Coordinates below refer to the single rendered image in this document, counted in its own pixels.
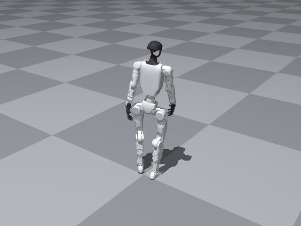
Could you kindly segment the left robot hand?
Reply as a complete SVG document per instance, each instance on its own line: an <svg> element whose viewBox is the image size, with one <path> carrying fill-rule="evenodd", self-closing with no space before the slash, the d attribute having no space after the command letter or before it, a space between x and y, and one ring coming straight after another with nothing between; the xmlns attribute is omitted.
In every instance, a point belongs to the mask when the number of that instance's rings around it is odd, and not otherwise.
<svg viewBox="0 0 301 226"><path fill-rule="evenodd" d="M129 120L131 120L131 121L132 121L132 116L130 116L130 115L129 115L129 113L131 113L131 112L130 112L131 103L127 103L127 106L126 106L126 108L127 108L127 109L126 109L126 112L127 112L127 117L128 117L128 119L129 119Z"/></svg>

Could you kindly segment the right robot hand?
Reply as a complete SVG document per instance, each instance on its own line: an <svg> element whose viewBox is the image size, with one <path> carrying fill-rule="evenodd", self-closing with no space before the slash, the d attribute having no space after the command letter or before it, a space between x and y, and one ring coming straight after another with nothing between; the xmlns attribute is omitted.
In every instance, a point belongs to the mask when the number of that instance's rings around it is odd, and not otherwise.
<svg viewBox="0 0 301 226"><path fill-rule="evenodd" d="M171 108L170 109L168 109L168 110L170 110L169 112L168 112L168 116L171 116L172 114L173 114L173 112L174 112L174 108L175 108L175 104L171 104L171 105L169 105L169 106L171 106Z"/></svg>

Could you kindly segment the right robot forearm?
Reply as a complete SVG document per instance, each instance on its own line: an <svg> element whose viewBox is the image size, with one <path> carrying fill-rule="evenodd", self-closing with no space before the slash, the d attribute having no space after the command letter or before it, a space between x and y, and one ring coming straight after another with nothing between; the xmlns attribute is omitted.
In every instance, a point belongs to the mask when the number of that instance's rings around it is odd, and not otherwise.
<svg viewBox="0 0 301 226"><path fill-rule="evenodd" d="M169 102L170 102L170 105L171 104L175 104L176 105L176 100L175 100L175 91L174 91L174 85L172 87L172 92L168 92L168 97L169 97Z"/></svg>

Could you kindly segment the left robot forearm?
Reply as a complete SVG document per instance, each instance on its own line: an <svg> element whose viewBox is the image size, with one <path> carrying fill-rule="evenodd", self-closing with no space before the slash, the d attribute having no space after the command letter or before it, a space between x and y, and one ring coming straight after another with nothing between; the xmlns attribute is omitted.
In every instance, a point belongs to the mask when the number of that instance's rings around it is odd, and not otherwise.
<svg viewBox="0 0 301 226"><path fill-rule="evenodd" d="M132 85L132 81L130 81L130 83L129 83L126 106L127 106L127 103L131 103L131 106L132 106L132 101L134 99L135 89L131 88L131 85Z"/></svg>

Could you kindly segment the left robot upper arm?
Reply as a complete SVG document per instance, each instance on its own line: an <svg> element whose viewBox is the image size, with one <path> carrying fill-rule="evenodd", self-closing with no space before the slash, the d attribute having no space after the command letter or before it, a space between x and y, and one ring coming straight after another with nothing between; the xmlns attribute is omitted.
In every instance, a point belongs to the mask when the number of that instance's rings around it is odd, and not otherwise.
<svg viewBox="0 0 301 226"><path fill-rule="evenodd" d="M138 78L140 75L140 65L142 61L137 61L133 64L133 72L132 72L132 85L131 88L138 88Z"/></svg>

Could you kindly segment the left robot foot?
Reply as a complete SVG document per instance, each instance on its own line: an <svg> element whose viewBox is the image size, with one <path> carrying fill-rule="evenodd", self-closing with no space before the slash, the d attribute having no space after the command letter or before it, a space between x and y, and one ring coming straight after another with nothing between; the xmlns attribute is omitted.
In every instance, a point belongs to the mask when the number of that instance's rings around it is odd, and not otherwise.
<svg viewBox="0 0 301 226"><path fill-rule="evenodd" d="M144 167L144 159L143 159L143 165L141 165L140 163L140 166L139 166L139 161L137 160L137 166L138 166L138 172L139 173L142 173L144 170L143 170L143 167Z"/></svg>

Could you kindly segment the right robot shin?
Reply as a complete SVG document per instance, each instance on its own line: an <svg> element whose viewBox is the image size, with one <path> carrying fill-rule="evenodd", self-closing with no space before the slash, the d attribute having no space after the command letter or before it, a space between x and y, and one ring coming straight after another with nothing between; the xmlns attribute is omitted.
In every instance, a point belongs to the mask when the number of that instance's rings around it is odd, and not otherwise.
<svg viewBox="0 0 301 226"><path fill-rule="evenodd" d="M158 167L160 160L162 158L162 153L163 153L163 142L159 141L157 144L157 149L153 148L152 150L152 159L153 159L153 172L158 173Z"/></svg>

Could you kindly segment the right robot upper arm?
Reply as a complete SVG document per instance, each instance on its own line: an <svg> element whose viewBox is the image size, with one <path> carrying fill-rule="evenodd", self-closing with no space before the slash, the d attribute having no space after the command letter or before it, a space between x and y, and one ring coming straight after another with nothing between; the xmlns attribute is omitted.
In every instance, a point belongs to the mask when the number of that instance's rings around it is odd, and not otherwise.
<svg viewBox="0 0 301 226"><path fill-rule="evenodd" d="M166 91L167 92L172 92L172 87L173 87L173 69L170 66L162 66L162 73L165 76L166 79Z"/></svg>

